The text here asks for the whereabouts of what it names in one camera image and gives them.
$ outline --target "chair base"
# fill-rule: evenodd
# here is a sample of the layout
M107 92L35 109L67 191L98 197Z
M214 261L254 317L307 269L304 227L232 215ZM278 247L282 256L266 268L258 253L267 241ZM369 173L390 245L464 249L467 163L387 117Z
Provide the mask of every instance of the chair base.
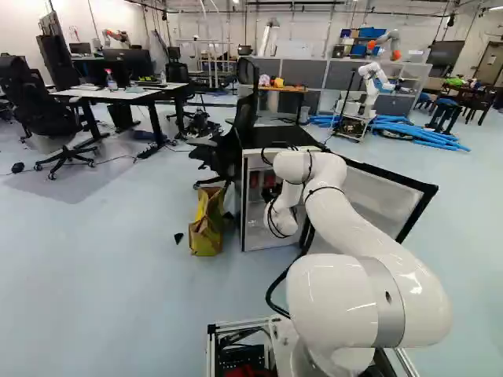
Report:
M91 148L75 148L68 149L66 146L61 148L61 152L56 154L55 156L49 157L48 159L44 159L42 161L36 161L34 170L40 171L43 169L43 164L45 163L53 163L57 161L56 165L50 170L49 175L47 176L51 181L56 179L56 172L66 163L67 161L72 161L73 159L77 159L79 161L84 161L87 163L89 167L95 167L96 163L93 159L88 159L87 157L82 157L81 153L94 152L97 150L97 147Z

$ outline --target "yellow bag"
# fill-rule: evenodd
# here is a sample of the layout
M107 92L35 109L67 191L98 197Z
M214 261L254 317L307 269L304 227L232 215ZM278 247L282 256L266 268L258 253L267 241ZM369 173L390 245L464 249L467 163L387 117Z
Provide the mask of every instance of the yellow bag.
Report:
M223 200L225 187L200 187L197 189L196 220L189 224L189 246L193 255L211 257L222 251L225 226Z

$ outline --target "white desk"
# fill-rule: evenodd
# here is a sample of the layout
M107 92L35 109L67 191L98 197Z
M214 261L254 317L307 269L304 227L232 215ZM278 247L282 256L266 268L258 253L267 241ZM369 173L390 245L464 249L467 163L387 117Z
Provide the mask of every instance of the white desk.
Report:
M126 90L117 90L111 92L108 89L102 90L82 90L82 89L68 89L61 92L51 93L52 96L56 97L82 97L90 99L107 99L107 100L118 100L118 101L133 101L138 98L146 97L151 94L159 93L160 90L144 90L141 93L127 92Z
M178 88L182 88L183 86L187 86L188 84L186 82L168 82L164 86L148 86L145 84L139 85L140 88L142 89L147 89L147 90L162 90L162 91L167 91L167 90L175 90Z
M149 108L150 114L150 122L152 124L152 130L154 133L154 138L156 140L156 147L148 149L138 155L138 158L145 159L149 157L151 154L159 150L164 143L163 132L160 129L159 117L157 115L156 110L156 94L162 93L162 90L142 90L141 92L127 92L124 89L117 91L110 91L108 88L102 90L82 90L82 89L69 89L63 90L61 92L51 93L51 95L55 97L81 97L84 101L82 101L82 109L84 111L84 115L86 117L88 127L93 135L93 137L87 141L84 141L79 145L79 147L83 147L89 144L92 144L100 139L109 136L110 134L101 134L100 130L97 128L96 119L94 118L93 111L90 107L90 101L96 102L105 102L108 104L139 104L143 106L147 106ZM182 102L182 100L178 97L178 92L174 94L178 100L178 102ZM183 104L181 110L177 110L177 117L180 113L181 118L183 119Z

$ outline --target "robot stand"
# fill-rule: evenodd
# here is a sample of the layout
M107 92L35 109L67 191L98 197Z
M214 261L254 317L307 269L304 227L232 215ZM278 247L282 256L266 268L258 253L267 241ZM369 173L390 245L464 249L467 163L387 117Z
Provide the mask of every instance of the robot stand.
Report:
M263 354L259 359L264 367L276 370L279 377L327 376L320 368L313 366L314 363L309 353L306 352L303 344L298 342L299 336L293 328L292 322L281 316L208 325L206 376L223 376L232 367L232 365L229 365L229 361L224 361L222 351L219 350L219 340L222 337L258 328L270 333L270 341L269 339L263 341L266 339L265 335L260 338L259 334L254 334L249 338L240 340L240 342L255 346L259 344L263 350ZM361 374L361 377L397 377L397 375L419 377L405 350L394 349L384 352L377 349L372 364Z

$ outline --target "stool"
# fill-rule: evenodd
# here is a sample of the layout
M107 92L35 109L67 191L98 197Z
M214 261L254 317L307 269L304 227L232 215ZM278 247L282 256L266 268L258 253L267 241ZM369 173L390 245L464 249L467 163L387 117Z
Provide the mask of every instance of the stool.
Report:
M425 126L427 128L434 128L435 132L442 132L444 134L450 134L450 131L454 127L454 123L456 122L458 116L461 113L462 107L456 102L449 98L439 98L436 102L436 110L435 114L431 118L430 123L427 123ZM444 131L442 126L446 120L450 119L449 126Z
M424 104L424 108L428 108L430 104L432 104L433 101L431 100L431 97L427 93L421 92L419 94L419 98L417 99L416 104L414 105L414 108L416 108L417 105L419 105L418 108L422 108Z

